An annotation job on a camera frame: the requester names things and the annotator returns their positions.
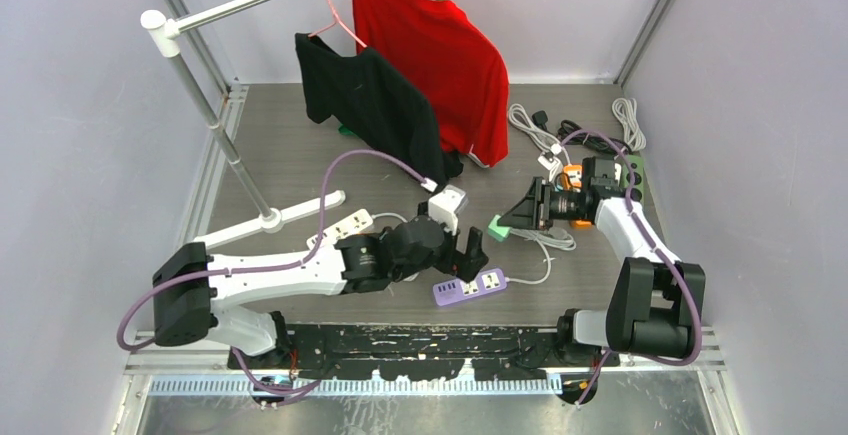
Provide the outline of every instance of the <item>pink hanger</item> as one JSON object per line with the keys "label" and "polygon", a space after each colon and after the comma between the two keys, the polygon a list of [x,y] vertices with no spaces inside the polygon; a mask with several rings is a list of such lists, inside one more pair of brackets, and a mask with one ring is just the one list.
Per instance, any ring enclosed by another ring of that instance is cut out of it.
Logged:
{"label": "pink hanger", "polygon": [[322,28],[321,30],[310,33],[309,36],[314,37],[315,35],[318,35],[321,32],[324,32],[324,31],[326,31],[330,28],[333,28],[336,25],[341,25],[342,28],[344,28],[345,31],[348,34],[350,34],[350,36],[353,37],[354,40],[356,40],[356,43],[361,45],[362,48],[367,47],[367,45],[365,45],[365,42],[360,40],[359,37],[357,37],[356,34],[353,33],[353,31],[351,31],[351,29],[347,28],[347,25],[345,25],[345,23],[342,21],[341,17],[339,17],[339,12],[336,11],[336,7],[335,7],[335,5],[333,5],[333,2],[331,0],[326,0],[326,1],[327,1],[327,5],[330,6],[330,10],[332,10],[332,12],[333,12],[333,23],[327,25],[326,27]]}

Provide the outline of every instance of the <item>black garment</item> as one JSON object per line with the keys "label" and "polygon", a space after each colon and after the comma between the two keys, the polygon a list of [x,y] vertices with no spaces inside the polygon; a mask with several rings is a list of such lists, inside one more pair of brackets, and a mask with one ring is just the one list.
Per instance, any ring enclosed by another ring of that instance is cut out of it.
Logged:
{"label": "black garment", "polygon": [[442,150],[430,102],[375,49],[342,57],[317,36],[294,40],[310,120],[335,116],[371,148],[440,185],[462,173],[459,157]]}

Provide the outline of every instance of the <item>clothing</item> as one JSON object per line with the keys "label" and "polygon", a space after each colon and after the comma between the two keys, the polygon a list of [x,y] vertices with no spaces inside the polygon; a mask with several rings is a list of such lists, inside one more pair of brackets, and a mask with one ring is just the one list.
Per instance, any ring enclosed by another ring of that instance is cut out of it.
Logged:
{"label": "clothing", "polygon": [[409,164],[442,185],[462,173],[456,155],[439,145],[430,103],[376,50],[342,57],[319,37],[295,35],[306,114],[315,123],[331,115],[371,148]]}
{"label": "clothing", "polygon": [[450,0],[353,0],[356,35],[430,101],[442,148],[503,160],[509,78],[492,43]]}

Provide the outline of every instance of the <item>black plug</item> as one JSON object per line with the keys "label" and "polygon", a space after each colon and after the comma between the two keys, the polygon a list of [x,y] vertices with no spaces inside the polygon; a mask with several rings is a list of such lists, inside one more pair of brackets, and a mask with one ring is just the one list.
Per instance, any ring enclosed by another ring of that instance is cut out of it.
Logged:
{"label": "black plug", "polygon": [[548,131],[548,127],[546,126],[548,123],[548,114],[545,113],[544,110],[539,110],[531,115],[530,118],[533,120],[533,125],[536,125],[546,132]]}

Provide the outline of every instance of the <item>red sweater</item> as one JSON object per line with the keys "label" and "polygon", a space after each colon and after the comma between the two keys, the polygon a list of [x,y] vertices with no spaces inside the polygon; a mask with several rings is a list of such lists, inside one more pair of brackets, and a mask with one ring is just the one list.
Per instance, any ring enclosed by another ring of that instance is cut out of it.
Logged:
{"label": "red sweater", "polygon": [[506,157],[506,66],[465,12],[450,0],[353,0],[353,19],[356,35],[430,101],[443,149],[489,166]]}

